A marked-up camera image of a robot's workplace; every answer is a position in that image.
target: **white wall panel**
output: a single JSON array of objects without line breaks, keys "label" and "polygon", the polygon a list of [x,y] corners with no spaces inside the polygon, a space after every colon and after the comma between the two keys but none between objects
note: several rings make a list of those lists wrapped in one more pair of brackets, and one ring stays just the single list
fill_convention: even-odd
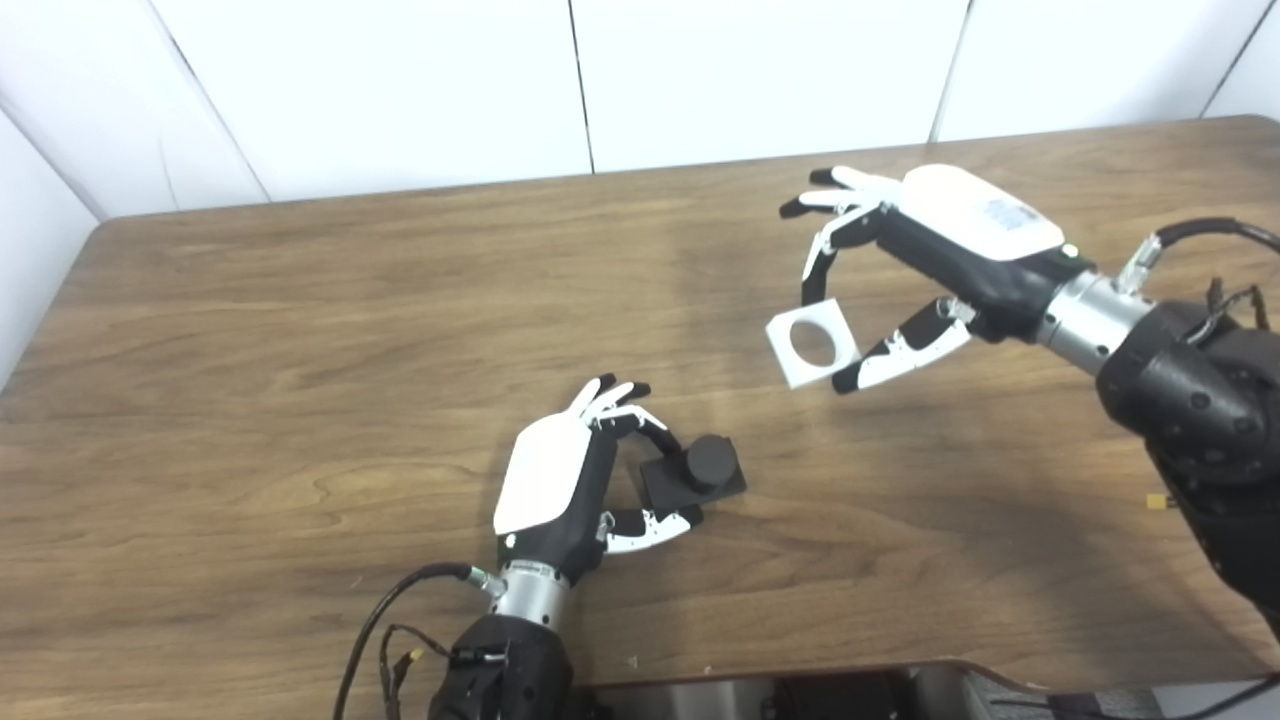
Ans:
[{"label": "white wall panel", "polygon": [[1280,120],[1280,10],[1267,13],[1206,117],[1257,114]]},{"label": "white wall panel", "polygon": [[938,140],[1199,117],[1268,0],[974,0]]},{"label": "white wall panel", "polygon": [[966,0],[573,0],[598,170],[924,142]]},{"label": "white wall panel", "polygon": [[0,1],[0,110],[102,217],[266,199],[146,0]]},{"label": "white wall panel", "polygon": [[275,200],[590,172],[566,0],[157,0]]},{"label": "white wall panel", "polygon": [[95,224],[0,113],[0,387]]}]

